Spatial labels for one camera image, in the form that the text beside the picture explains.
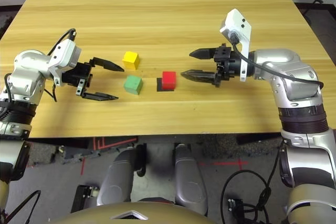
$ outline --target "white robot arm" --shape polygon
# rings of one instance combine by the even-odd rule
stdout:
[[[86,92],[92,78],[91,68],[95,65],[112,71],[124,70],[111,61],[95,57],[89,62],[78,62],[81,50],[74,42],[75,36],[75,29],[68,30],[46,55],[38,50],[19,53],[13,73],[5,76],[5,87],[0,93],[0,213],[7,202],[9,182],[23,176],[29,157],[29,144],[25,140],[32,129],[30,123],[47,79],[54,82],[53,93],[49,94],[55,101],[55,87],[65,84],[75,86],[75,94],[82,98],[117,99],[109,94]]]
[[[232,43],[202,48],[190,55],[211,59],[216,72],[188,70],[187,79],[219,87],[222,80],[246,76],[270,83],[282,123],[285,146],[280,150],[280,176],[293,187],[287,206],[288,222],[336,223],[336,144],[323,108],[321,88],[314,69],[288,49],[261,49],[246,53],[251,25],[233,9],[220,32]],[[242,52],[236,45],[242,43]]]

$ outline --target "metallic cylinder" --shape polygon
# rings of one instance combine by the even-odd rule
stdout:
[[[304,108],[278,108],[284,131],[292,133],[320,133],[328,130],[323,104]]]

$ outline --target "black wire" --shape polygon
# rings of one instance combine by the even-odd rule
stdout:
[[[291,80],[291,81],[298,81],[298,82],[304,82],[304,83],[316,84],[316,85],[319,85],[319,86],[320,86],[320,89],[322,89],[323,86],[324,86],[323,82],[321,82],[321,81],[300,79],[300,78],[296,78],[296,77],[288,76],[288,75],[286,75],[286,74],[279,73],[279,72],[274,71],[274,70],[272,70],[272,69],[266,68],[266,67],[264,67],[264,66],[262,66],[262,65],[259,65],[259,64],[255,63],[254,61],[252,61],[252,60],[246,58],[244,55],[242,55],[242,54],[239,52],[239,50],[238,50],[238,48],[237,48],[237,46],[236,46],[236,43],[232,43],[232,47],[233,47],[234,52],[237,53],[237,54],[239,55],[239,57],[240,57],[243,61],[245,61],[245,62],[247,62],[248,64],[251,64],[251,65],[253,65],[254,67],[259,68],[259,69],[261,69],[261,70],[263,70],[263,71],[265,71],[265,72],[268,72],[268,73],[273,74],[273,75],[275,75],[275,76],[278,76],[278,77],[281,77],[281,78],[285,78],[285,79],[288,79],[288,80]]]
[[[5,222],[4,222],[4,224],[7,224],[7,223],[9,223],[12,219],[13,219],[13,217],[14,216],[16,216],[16,214],[35,196],[35,195],[37,195],[37,198],[36,198],[36,200],[35,200],[35,203],[34,203],[34,205],[33,205],[33,207],[32,207],[32,209],[31,209],[31,211],[30,211],[30,214],[29,214],[29,216],[28,216],[28,218],[27,218],[27,220],[26,220],[26,222],[25,222],[25,224],[28,224],[29,223],[29,221],[30,221],[30,217],[32,216],[32,214],[33,214],[33,211],[34,211],[34,209],[35,209],[35,206],[36,206],[36,204],[37,204],[37,202],[38,202],[38,200],[40,199],[40,196],[41,196],[41,191],[40,190],[37,190],[37,191],[35,191],[35,192],[33,192],[32,194],[30,194],[24,201],[22,201],[22,203],[20,204],[20,205],[18,205],[17,206],[17,208],[15,208],[15,210],[13,211],[13,212],[11,212],[10,213],[10,215],[8,215],[7,216],[7,218],[5,219]]]
[[[53,89],[52,89],[52,90],[53,90],[53,91],[52,91],[52,92],[53,92],[53,93],[52,93],[52,94],[53,94],[52,97],[54,98],[54,101],[57,102],[56,94],[55,94],[56,85],[55,85],[55,84],[52,85],[52,88],[53,88]]]
[[[45,91],[48,95],[50,95],[51,98],[54,98],[53,95],[52,95],[48,90],[44,89],[44,91]]]
[[[258,219],[258,211],[263,211],[264,212],[264,215],[265,215],[265,219],[266,219],[266,224],[269,224],[269,216],[268,216],[268,212],[266,210],[266,207],[265,207],[265,204],[267,203],[270,195],[271,195],[271,189],[269,187],[270,185],[270,182],[273,178],[273,175],[275,173],[275,170],[277,168],[277,164],[278,164],[278,160],[279,160],[279,155],[280,155],[280,149],[282,148],[283,146],[283,140],[281,141],[281,144],[279,145],[279,149],[278,149],[278,152],[277,152],[277,155],[276,155],[276,158],[275,158],[275,162],[273,164],[273,168],[272,168],[272,171],[268,177],[268,180],[267,182],[265,181],[265,179],[259,175],[258,173],[256,173],[255,171],[253,170],[239,170],[235,173],[233,173],[226,181],[225,181],[225,184],[223,186],[223,189],[222,189],[222,192],[220,194],[220,203],[221,203],[221,213],[220,213],[220,216],[221,216],[221,219],[222,219],[222,223],[225,224],[225,218],[224,218],[224,209],[223,209],[223,200],[224,200],[224,193],[225,193],[225,190],[227,188],[227,185],[229,184],[229,182],[237,175],[241,174],[241,173],[251,173],[255,176],[257,176],[261,181],[262,183],[264,183],[265,185],[265,189],[261,192],[260,196],[259,196],[259,200],[258,200],[258,204],[256,206],[252,205],[252,204],[247,204],[247,203],[243,203],[243,207],[249,207],[251,209],[244,209],[244,213],[248,213],[248,212],[255,212],[255,216],[254,216],[254,219],[247,219],[247,218],[244,218],[244,219],[241,219],[241,218],[237,218],[237,215],[236,215],[236,210],[237,208],[234,208],[232,209],[232,214],[233,216],[235,217],[236,220],[239,220],[240,222],[239,223],[248,223],[248,224],[260,224],[260,222],[257,222],[257,219]]]
[[[5,87],[6,87],[6,91],[8,94],[8,102],[12,102],[12,93],[11,93],[11,89],[9,88],[9,84],[8,84],[8,76],[10,76],[12,73],[7,73],[5,74]],[[6,113],[8,112],[8,108],[5,107],[4,110],[0,113],[0,118],[2,118],[4,115],[6,115]]]
[[[72,41],[75,39],[76,36],[76,29],[71,28],[69,30],[67,30],[61,37],[59,37],[59,39],[56,41],[56,43],[54,44],[54,46],[51,48],[50,52],[47,55],[51,55],[52,52],[55,50],[56,46],[69,34],[69,39],[71,39]]]

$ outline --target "red cube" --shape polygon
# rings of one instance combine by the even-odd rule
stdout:
[[[176,72],[162,72],[162,89],[174,90],[176,87]]]

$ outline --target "wooden block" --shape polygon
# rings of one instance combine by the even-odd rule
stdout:
[[[162,89],[174,90],[176,87],[176,72],[162,72]]]
[[[140,63],[140,57],[136,52],[127,51],[122,59],[125,68],[127,69],[137,69]]]
[[[127,76],[126,82],[124,84],[124,89],[132,94],[139,94],[142,88],[143,82],[140,77],[137,76]]]

